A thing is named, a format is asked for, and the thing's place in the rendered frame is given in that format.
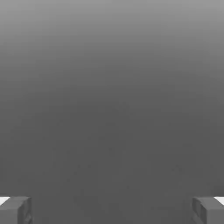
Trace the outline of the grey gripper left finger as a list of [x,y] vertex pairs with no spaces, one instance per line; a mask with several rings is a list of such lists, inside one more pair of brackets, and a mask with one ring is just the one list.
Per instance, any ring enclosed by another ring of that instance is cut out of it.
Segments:
[[33,224],[32,198],[0,196],[0,224]]

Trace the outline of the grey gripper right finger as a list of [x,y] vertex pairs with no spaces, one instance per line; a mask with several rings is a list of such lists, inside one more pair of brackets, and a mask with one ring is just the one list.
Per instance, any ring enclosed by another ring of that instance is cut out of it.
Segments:
[[194,224],[224,224],[224,196],[193,197]]

